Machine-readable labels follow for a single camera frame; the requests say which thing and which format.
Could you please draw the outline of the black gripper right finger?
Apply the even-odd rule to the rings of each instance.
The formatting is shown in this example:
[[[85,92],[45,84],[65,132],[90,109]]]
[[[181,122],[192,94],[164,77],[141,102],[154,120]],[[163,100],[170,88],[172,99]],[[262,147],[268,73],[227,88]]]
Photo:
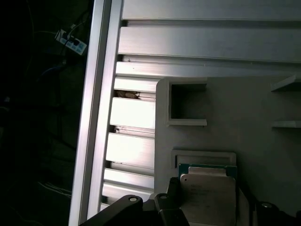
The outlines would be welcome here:
[[[258,201],[248,188],[237,188],[237,226],[299,226],[301,212],[290,216],[270,202]]]

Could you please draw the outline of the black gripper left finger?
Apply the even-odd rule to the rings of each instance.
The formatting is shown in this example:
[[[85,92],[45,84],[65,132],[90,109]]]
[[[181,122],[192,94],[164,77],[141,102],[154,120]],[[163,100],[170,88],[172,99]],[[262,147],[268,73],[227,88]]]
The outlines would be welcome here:
[[[136,195],[125,195],[103,209],[83,226],[187,226],[181,210],[182,189],[177,177],[170,178],[166,193],[147,201]]]

